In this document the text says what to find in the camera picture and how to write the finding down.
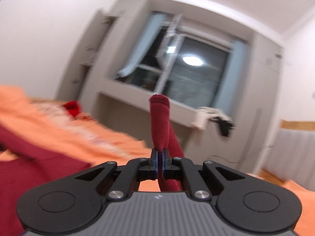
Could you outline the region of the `dark red knit sweater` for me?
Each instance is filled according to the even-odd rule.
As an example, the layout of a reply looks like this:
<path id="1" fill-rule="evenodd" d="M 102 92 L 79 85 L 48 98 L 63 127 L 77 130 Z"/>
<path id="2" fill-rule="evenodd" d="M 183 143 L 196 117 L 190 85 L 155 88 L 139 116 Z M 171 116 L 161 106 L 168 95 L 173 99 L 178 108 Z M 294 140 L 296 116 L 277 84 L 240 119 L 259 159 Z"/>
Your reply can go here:
<path id="1" fill-rule="evenodd" d="M 158 151 L 169 149 L 171 156 L 183 156 L 169 122 L 169 100 L 163 95 L 150 99 L 151 133 Z M 35 146 L 1 126 L 1 149 L 8 149 L 17 159 L 1 162 L 1 235 L 21 235 L 22 225 L 16 214 L 20 196 L 44 183 L 90 168 L 90 164 Z"/>

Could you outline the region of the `white garment on ledge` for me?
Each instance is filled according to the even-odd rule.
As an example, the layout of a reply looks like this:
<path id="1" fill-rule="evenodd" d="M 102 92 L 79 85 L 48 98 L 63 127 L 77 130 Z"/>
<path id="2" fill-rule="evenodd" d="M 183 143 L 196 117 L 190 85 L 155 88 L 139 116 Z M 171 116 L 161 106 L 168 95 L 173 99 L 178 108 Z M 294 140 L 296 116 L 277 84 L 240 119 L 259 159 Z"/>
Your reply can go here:
<path id="1" fill-rule="evenodd" d="M 208 122 L 233 124 L 232 119 L 226 115 L 222 109 L 211 108 L 211 107 L 198 107 L 194 114 L 194 119 L 191 125 L 199 130 L 205 130 Z"/>

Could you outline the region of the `grey window ledge desk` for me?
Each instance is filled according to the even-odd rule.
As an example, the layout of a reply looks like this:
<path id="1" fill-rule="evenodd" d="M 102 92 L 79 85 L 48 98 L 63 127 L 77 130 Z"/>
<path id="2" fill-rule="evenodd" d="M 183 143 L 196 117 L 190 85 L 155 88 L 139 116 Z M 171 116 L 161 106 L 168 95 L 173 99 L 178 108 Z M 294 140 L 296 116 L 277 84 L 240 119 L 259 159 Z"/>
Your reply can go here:
<path id="1" fill-rule="evenodd" d="M 127 133 L 153 146 L 149 115 L 152 93 L 111 79 L 100 81 L 100 91 L 94 104 L 94 116 L 105 126 Z M 185 155 L 191 159 L 206 154 L 203 132 L 194 129 L 196 109 L 170 101 L 170 120 Z"/>

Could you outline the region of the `black garment on ledge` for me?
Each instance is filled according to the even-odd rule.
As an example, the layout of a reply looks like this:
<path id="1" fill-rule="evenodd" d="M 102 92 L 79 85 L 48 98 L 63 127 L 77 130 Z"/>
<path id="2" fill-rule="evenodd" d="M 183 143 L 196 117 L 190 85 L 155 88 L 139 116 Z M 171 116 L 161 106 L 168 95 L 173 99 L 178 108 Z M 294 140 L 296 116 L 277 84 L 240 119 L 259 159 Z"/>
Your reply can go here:
<path id="1" fill-rule="evenodd" d="M 213 120 L 218 125 L 221 136 L 229 137 L 232 130 L 234 130 L 235 125 L 229 120 L 223 120 L 220 117 L 215 117 Z"/>

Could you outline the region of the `right light blue curtain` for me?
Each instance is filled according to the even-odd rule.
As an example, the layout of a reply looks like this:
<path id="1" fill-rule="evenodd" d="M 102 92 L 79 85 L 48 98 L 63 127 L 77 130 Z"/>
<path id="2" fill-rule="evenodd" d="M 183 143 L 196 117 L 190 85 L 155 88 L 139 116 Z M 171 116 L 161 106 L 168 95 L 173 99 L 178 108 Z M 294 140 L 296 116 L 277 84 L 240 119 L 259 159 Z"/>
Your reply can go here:
<path id="1" fill-rule="evenodd" d="M 247 43 L 238 38 L 234 39 L 213 104 L 214 108 L 221 109 L 232 118 L 237 111 L 236 98 L 239 94 L 246 55 Z"/>

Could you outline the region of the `light blue curtain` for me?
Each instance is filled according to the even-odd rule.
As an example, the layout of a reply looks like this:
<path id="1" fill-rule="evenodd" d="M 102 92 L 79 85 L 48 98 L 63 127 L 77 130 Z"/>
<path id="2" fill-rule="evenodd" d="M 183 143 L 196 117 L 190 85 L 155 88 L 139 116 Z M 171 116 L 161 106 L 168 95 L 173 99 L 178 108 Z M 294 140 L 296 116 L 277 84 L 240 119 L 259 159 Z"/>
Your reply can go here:
<path id="1" fill-rule="evenodd" d="M 247 43 L 238 38 L 234 39 L 213 104 L 214 108 L 221 109 L 232 118 L 237 111 L 236 98 L 239 94 L 246 55 Z"/>
<path id="2" fill-rule="evenodd" d="M 149 48 L 158 36 L 162 28 L 162 23 L 166 17 L 166 14 L 160 12 L 154 12 L 149 16 L 147 23 L 142 30 L 140 38 L 129 55 L 127 62 L 117 73 L 119 77 L 127 77 L 136 70 L 137 66 L 141 63 L 144 56 L 149 51 Z"/>

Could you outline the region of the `bright red cloth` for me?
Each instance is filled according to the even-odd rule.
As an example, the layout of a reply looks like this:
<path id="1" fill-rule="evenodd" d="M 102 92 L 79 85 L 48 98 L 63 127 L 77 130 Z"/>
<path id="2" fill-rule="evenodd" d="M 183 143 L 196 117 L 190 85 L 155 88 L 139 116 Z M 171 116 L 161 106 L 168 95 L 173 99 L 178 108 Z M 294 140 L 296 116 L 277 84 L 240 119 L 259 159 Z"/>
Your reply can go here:
<path id="1" fill-rule="evenodd" d="M 63 107 L 74 118 L 76 118 L 82 110 L 81 105 L 77 100 L 66 102 L 65 104 L 63 104 Z"/>

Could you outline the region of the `grey wardrobe cabinet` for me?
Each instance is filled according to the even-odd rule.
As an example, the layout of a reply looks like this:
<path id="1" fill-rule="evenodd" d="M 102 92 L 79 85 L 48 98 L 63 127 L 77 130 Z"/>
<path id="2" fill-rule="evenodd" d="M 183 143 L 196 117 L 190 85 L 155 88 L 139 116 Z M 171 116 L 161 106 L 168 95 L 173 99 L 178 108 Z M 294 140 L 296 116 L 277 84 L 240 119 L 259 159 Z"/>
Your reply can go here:
<path id="1" fill-rule="evenodd" d="M 73 52 L 57 93 L 62 101 L 80 96 L 89 69 L 94 65 L 98 50 L 115 18 L 97 10 Z"/>

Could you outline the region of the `orange bed sheet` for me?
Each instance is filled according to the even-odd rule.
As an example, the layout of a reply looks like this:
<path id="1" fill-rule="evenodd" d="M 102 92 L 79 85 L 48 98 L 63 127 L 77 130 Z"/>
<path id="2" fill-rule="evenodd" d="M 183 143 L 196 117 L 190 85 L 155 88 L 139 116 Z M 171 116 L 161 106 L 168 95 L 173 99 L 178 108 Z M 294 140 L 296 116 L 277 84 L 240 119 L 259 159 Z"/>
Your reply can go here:
<path id="1" fill-rule="evenodd" d="M 74 118 L 60 104 L 33 102 L 19 87 L 1 86 L 1 124 L 32 144 L 99 165 L 124 165 L 151 153 L 144 141 L 113 131 L 88 116 Z"/>

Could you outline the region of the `left light blue curtain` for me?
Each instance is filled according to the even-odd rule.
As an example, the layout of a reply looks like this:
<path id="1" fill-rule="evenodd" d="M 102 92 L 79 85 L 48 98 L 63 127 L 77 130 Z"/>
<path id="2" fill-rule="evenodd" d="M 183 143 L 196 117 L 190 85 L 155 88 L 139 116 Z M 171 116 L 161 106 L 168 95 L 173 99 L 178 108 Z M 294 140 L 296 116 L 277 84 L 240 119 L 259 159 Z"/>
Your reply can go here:
<path id="1" fill-rule="evenodd" d="M 149 48 L 158 36 L 162 28 L 162 23 L 166 17 L 166 14 L 160 12 L 154 12 L 149 16 L 147 23 L 142 30 L 140 38 L 129 55 L 127 62 L 117 73 L 119 77 L 127 77 L 136 70 L 137 66 L 141 63 L 144 56 L 149 51 Z"/>

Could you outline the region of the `window with white frame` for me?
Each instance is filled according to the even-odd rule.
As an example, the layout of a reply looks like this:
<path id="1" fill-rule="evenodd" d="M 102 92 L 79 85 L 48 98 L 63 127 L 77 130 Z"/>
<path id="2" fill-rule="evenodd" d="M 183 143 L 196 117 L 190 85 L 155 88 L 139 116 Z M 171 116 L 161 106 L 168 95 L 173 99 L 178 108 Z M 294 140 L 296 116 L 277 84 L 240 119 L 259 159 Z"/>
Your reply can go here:
<path id="1" fill-rule="evenodd" d="M 179 14 L 166 15 L 158 36 L 136 70 L 124 78 L 117 72 L 114 78 L 192 108 L 214 108 L 236 37 L 197 25 Z"/>

